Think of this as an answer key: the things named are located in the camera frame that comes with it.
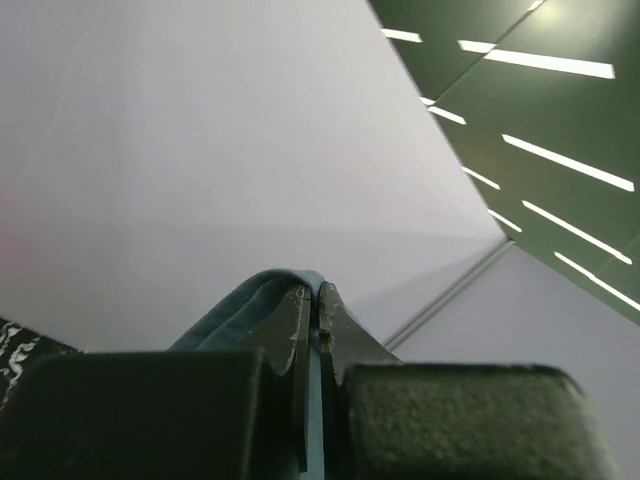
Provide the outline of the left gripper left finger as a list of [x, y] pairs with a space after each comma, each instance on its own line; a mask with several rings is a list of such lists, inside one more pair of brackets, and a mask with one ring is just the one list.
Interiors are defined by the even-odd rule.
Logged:
[[5, 479], [296, 479], [308, 466], [311, 293], [237, 347], [39, 360], [1, 413]]

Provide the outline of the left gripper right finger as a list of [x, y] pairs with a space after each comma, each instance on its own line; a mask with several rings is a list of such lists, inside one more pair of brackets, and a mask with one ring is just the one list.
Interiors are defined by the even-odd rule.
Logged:
[[405, 363], [318, 296], [329, 479], [614, 479], [583, 388], [536, 364]]

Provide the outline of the grey blue t shirt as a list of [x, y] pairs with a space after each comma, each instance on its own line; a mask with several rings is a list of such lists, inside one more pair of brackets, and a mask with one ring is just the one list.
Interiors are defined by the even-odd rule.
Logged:
[[[287, 291], [297, 285], [310, 289], [316, 300], [325, 278], [313, 270], [269, 269], [259, 272], [231, 291], [183, 333], [171, 351], [221, 351], [239, 345], [271, 315]], [[303, 479], [323, 479], [324, 447], [321, 368], [317, 328], [311, 328], [308, 467]]]

